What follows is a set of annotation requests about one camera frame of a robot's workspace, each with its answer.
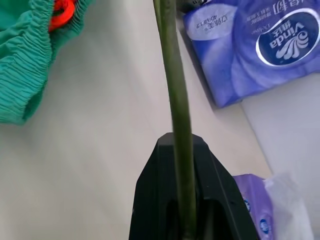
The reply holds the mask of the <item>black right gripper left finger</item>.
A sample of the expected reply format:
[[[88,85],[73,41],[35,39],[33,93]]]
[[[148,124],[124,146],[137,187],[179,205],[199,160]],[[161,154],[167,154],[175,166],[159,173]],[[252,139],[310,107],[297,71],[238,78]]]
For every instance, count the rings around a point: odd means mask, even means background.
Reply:
[[[135,186],[128,240],[181,240],[172,133],[161,136]]]

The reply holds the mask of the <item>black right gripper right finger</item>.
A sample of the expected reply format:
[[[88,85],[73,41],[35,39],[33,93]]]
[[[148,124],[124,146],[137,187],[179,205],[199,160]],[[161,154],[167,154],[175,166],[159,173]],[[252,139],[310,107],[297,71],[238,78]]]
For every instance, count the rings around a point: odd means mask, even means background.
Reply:
[[[236,181],[197,135],[193,136],[193,157],[198,240],[258,240]]]

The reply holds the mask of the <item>green cloth shorts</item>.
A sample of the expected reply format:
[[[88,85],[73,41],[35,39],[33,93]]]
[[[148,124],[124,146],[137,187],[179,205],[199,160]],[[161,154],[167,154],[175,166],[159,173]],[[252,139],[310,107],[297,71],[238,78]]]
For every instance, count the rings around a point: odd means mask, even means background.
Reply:
[[[93,0],[75,0],[64,26],[49,32],[55,0],[0,0],[0,123],[24,124],[38,108],[60,48],[78,36]]]

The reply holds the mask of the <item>small purple tissue pack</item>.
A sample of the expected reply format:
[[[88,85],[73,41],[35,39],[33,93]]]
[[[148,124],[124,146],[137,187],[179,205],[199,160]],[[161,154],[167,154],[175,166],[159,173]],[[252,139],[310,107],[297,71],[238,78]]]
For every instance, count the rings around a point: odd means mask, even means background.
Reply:
[[[315,240],[305,202],[289,174],[233,178],[260,240]]]

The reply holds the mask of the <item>large purple tissue pack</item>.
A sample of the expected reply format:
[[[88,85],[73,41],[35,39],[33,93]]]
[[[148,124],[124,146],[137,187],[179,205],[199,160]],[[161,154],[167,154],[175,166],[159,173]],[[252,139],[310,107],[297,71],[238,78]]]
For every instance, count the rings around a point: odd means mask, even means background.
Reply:
[[[183,24],[219,108],[320,73],[320,0],[211,0]]]

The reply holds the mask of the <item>orange red plastic part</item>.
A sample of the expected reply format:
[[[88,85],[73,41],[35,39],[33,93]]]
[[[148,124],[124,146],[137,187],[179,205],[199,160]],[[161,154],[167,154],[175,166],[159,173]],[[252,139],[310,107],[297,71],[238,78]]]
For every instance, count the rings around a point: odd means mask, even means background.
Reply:
[[[53,14],[48,31],[52,32],[67,24],[75,13],[76,0],[54,0]]]

